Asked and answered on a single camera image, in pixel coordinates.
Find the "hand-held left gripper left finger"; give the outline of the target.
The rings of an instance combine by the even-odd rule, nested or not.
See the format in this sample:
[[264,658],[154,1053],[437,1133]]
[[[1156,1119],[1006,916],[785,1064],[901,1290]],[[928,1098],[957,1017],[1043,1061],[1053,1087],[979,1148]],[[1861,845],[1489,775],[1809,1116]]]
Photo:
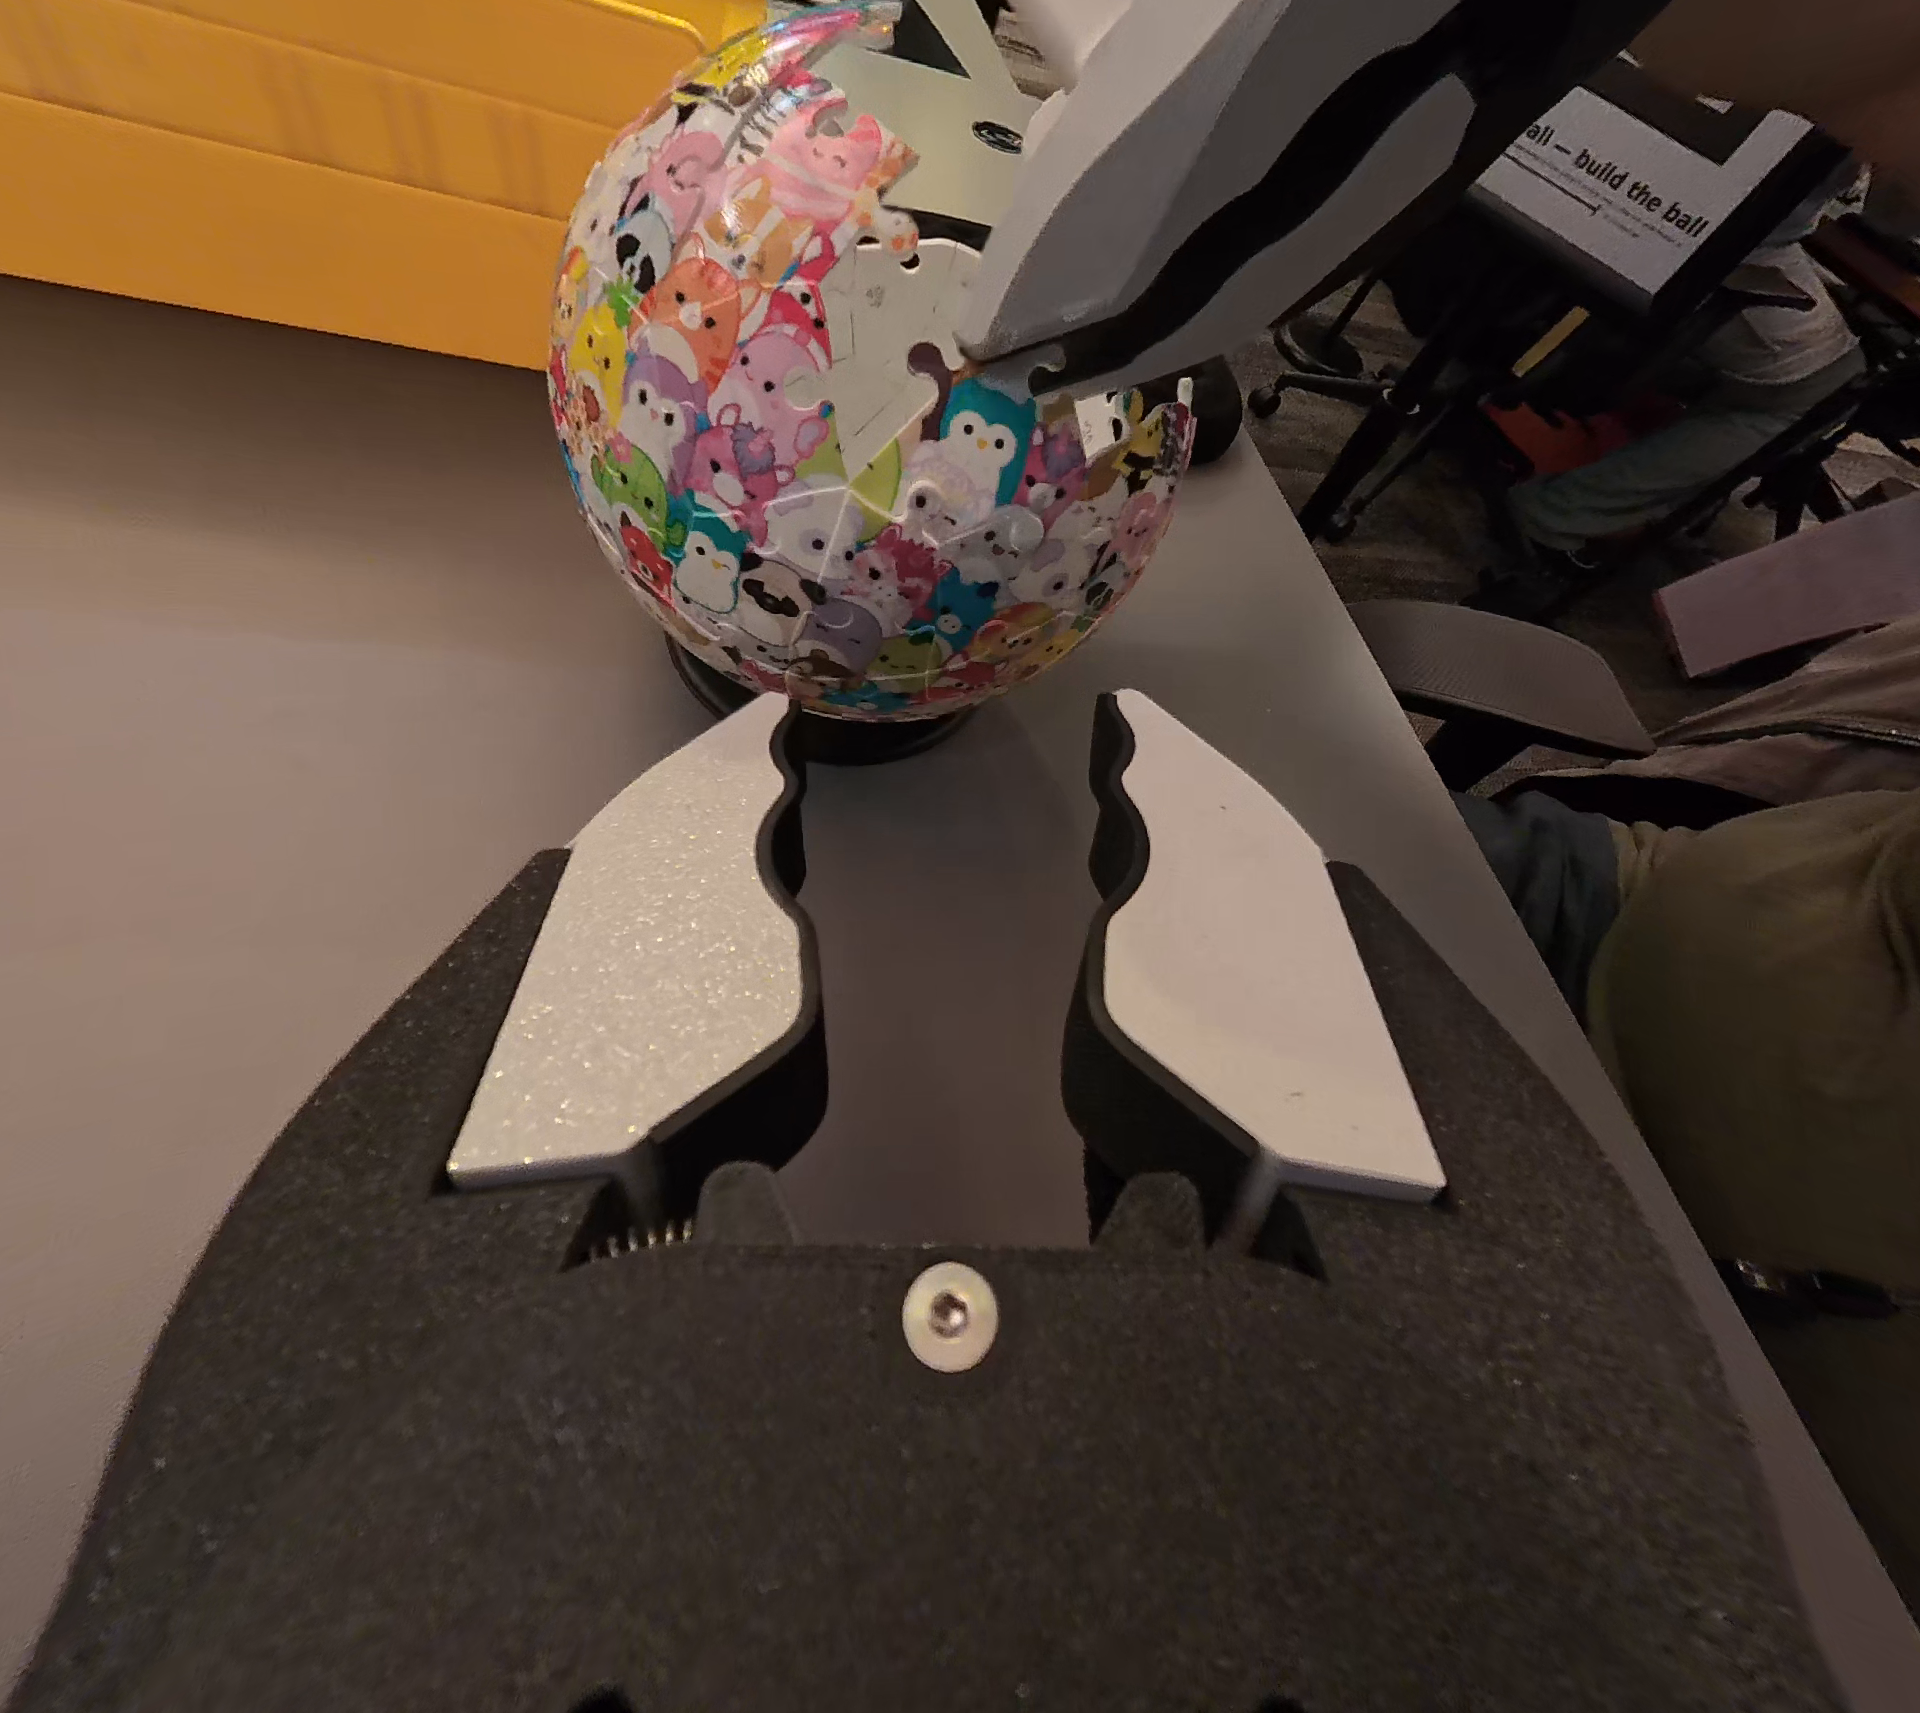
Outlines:
[[696,1192],[805,1144],[827,1077],[797,721],[749,700],[574,837],[447,1151],[453,1188]]

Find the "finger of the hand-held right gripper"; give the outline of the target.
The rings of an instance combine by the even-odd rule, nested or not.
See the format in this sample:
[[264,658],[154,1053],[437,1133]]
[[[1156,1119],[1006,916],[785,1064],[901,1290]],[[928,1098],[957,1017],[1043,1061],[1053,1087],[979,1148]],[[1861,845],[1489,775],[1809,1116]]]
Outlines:
[[1251,339],[1305,303],[1455,165],[1476,114],[1464,83],[1431,83],[1329,190],[1284,213],[1301,168],[1275,166],[1198,227],[1122,313],[1053,336],[1045,381],[1118,388],[1166,376]]
[[1269,299],[1201,243],[1327,93],[1274,58],[1296,0],[1010,0],[1068,81],[1022,158],[960,328],[977,361],[1201,361]]

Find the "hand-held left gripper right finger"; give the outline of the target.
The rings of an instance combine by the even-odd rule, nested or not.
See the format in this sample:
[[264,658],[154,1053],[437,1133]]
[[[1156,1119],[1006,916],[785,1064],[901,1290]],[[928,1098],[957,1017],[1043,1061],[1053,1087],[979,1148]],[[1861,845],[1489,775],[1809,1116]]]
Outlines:
[[1220,1249],[1305,1249],[1299,1191],[1427,1209],[1447,1177],[1304,824],[1140,691],[1097,696],[1095,908],[1062,1098],[1109,1197],[1198,1194]]

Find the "colourful puzzle ball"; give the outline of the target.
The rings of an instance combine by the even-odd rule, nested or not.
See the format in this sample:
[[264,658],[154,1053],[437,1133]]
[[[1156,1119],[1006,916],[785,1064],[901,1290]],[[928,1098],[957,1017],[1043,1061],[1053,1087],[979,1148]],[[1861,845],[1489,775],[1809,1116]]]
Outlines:
[[851,729],[971,713],[1111,616],[1172,520],[1192,383],[1071,399],[961,354],[979,252],[820,71],[899,4],[809,6],[683,71],[588,172],[545,394],[588,529],[723,692]]

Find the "yellow plastic bin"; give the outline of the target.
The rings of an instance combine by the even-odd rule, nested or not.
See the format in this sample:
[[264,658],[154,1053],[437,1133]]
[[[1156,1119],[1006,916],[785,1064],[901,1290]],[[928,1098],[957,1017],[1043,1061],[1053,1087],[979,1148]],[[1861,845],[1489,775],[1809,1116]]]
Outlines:
[[763,0],[2,0],[3,272],[538,368],[614,130]]

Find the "black ball stand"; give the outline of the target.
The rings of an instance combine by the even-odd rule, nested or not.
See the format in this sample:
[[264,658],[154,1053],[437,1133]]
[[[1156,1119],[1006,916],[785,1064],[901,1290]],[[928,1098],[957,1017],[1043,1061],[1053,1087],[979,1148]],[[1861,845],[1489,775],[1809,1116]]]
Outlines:
[[[671,639],[666,640],[666,650],[685,691],[718,719],[725,719],[749,703],[768,696],[768,692],[753,691],[734,674],[720,673],[706,665]],[[895,762],[950,741],[961,733],[973,716],[971,709],[960,709],[931,716],[867,719],[808,711],[784,692],[771,692],[769,699],[776,699],[780,711],[791,719],[784,735],[784,749],[787,762],[794,767],[874,767]]]

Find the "black chair base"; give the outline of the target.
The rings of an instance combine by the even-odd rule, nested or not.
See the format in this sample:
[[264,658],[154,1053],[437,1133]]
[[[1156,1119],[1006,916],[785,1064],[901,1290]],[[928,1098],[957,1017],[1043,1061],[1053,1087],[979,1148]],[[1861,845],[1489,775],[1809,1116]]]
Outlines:
[[1322,407],[1383,409],[1419,420],[1449,404],[1457,388],[1449,363],[1426,364],[1426,344],[1403,326],[1378,274],[1275,325],[1269,339],[1277,373],[1245,399],[1260,429]]

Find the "black framed tag sign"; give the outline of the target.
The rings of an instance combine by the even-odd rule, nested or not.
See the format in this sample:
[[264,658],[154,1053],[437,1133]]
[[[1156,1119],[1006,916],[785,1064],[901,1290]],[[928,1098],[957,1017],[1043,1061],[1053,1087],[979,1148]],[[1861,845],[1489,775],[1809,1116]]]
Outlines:
[[1468,202],[1603,303],[1668,315],[1702,301],[1849,162],[1800,116],[1676,94],[1618,57],[1535,116]]

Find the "orange red cloth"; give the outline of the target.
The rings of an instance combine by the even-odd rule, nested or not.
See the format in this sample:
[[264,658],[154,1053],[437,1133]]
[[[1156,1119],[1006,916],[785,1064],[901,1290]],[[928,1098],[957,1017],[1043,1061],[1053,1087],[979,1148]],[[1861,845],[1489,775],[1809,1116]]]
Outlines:
[[1632,441],[1632,435],[1605,414],[1585,420],[1555,410],[1541,413],[1532,404],[1499,404],[1491,396],[1480,404],[1480,413],[1523,463],[1526,475],[1538,478],[1570,475]]

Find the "person's olive shirt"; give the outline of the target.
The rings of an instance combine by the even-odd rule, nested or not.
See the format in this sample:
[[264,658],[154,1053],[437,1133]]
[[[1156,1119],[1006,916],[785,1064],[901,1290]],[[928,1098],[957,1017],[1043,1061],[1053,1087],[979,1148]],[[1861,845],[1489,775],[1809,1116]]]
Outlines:
[[1917,802],[1621,837],[1588,1028],[1718,1261],[1917,1272]]

